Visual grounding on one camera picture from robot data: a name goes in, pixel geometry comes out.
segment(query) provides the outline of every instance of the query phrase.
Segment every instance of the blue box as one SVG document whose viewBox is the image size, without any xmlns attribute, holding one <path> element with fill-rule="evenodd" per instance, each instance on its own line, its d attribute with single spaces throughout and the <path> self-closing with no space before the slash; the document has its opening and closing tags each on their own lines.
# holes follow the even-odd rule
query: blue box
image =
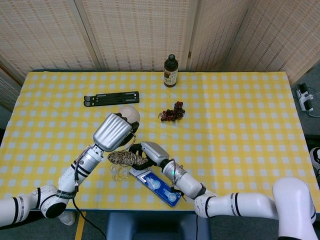
<svg viewBox="0 0 320 240">
<path fill-rule="evenodd" d="M 177 205 L 181 198 L 181 195 L 178 192 L 172 192 L 170 186 L 149 169 L 136 170 L 132 168 L 130 170 L 130 174 L 136 177 L 148 189 L 172 208 Z"/>
</svg>

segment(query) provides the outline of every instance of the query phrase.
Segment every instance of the floor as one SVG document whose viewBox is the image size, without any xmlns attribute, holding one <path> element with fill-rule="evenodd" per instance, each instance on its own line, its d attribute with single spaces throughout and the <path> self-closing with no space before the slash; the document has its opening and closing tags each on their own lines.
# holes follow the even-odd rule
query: floor
<svg viewBox="0 0 320 240">
<path fill-rule="evenodd" d="M 0 129 L 6 129 L 11 112 L 0 105 Z"/>
<path fill-rule="evenodd" d="M 314 67 L 308 74 L 301 78 L 299 84 L 306 83 L 310 87 L 310 92 L 320 92 L 320 64 Z M 302 129 L 305 135 L 320 135 L 320 118 L 313 118 L 302 112 L 297 99 L 295 104 L 298 116 L 301 121 Z M 314 96 L 312 101 L 314 115 L 320 116 L 320 94 Z M 0 141 L 3 132 L 0 130 Z M 309 140 L 312 144 L 317 144 L 318 137 Z M 103 231 L 106 230 L 108 222 L 107 211 L 88 211 L 86 217 L 92 220 Z M 76 220 L 72 226 L 66 226 L 56 219 L 39 219 L 37 221 L 9 228 L 0 228 L 0 240 L 91 240 L 104 239 L 103 236 L 87 222 L 82 226 L 83 221 Z M 212 240 L 276 240 L 278 238 L 278 221 L 254 217 L 231 217 L 216 216 L 210 220 Z M 316 229 L 318 238 L 320 238 L 320 227 Z"/>
</svg>

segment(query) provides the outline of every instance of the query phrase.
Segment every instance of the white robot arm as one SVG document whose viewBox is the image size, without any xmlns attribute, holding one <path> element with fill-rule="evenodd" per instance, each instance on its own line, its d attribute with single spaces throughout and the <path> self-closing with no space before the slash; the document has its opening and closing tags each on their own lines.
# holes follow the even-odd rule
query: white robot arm
<svg viewBox="0 0 320 240">
<path fill-rule="evenodd" d="M 94 144 L 87 147 L 59 178 L 58 189 L 53 185 L 38 187 L 29 195 L 0 200 L 0 227 L 25 220 L 31 209 L 40 209 L 46 218 L 56 218 L 78 192 L 79 185 L 103 159 L 125 145 L 138 129 L 139 123 L 127 122 L 120 113 L 111 113 L 93 135 Z"/>
<path fill-rule="evenodd" d="M 261 193 L 230 193 L 218 197 L 194 179 L 154 142 L 141 142 L 149 166 L 162 168 L 186 196 L 194 200 L 194 210 L 202 218 L 217 215 L 260 217 L 279 220 L 279 239 L 317 240 L 313 229 L 316 209 L 308 186 L 294 177 L 280 178 L 272 188 L 274 201 Z"/>
</svg>

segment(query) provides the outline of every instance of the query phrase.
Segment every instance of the red grapes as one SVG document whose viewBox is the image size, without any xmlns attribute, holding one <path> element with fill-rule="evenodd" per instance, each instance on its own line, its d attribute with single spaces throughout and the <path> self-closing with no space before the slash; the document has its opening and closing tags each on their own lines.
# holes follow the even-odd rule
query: red grapes
<svg viewBox="0 0 320 240">
<path fill-rule="evenodd" d="M 162 111 L 159 114 L 159 117 L 161 117 L 161 122 L 163 121 L 172 121 L 175 122 L 176 120 L 180 120 L 184 117 L 184 113 L 186 112 L 182 106 L 183 106 L 183 102 L 182 101 L 177 101 L 174 104 L 174 109 L 170 110 L 167 109 L 166 111 Z"/>
</svg>

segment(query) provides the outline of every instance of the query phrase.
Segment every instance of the power strip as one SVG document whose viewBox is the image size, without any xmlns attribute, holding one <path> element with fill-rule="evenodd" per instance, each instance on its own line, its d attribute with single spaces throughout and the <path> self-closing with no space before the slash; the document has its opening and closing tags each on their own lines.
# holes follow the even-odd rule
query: power strip
<svg viewBox="0 0 320 240">
<path fill-rule="evenodd" d="M 296 95 L 298 96 L 300 107 L 303 112 L 312 112 L 314 110 L 311 103 L 311 100 L 314 99 L 314 96 L 309 94 L 307 85 L 305 83 L 298 85 L 296 88 Z"/>
</svg>

